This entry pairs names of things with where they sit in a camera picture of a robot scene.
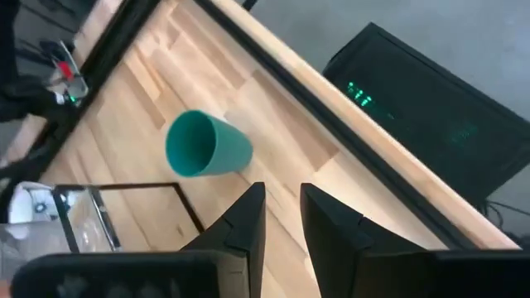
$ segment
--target wood grain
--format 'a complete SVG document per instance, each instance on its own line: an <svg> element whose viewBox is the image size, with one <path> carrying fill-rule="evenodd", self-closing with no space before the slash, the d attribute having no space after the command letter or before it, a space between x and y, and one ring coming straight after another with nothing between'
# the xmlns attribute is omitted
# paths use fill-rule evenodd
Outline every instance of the wood grain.
<svg viewBox="0 0 530 298"><path fill-rule="evenodd" d="M516 247L243 9L230 0L212 1L480 246ZM92 26L90 20L85 26ZM95 35L99 24L94 26L83 32ZM166 163L164 141L171 123L188 109L203 110L244 132L254 146L250 165L226 175L178 177ZM264 297L319 296L301 228L302 182L314 183L424 248L445 249L357 158L191 0L160 4L42 178L49 184L173 180L181 183L206 226L253 182L265 182ZM170 192L121 191L104 199L127 250L176 250L197 233Z"/></svg>

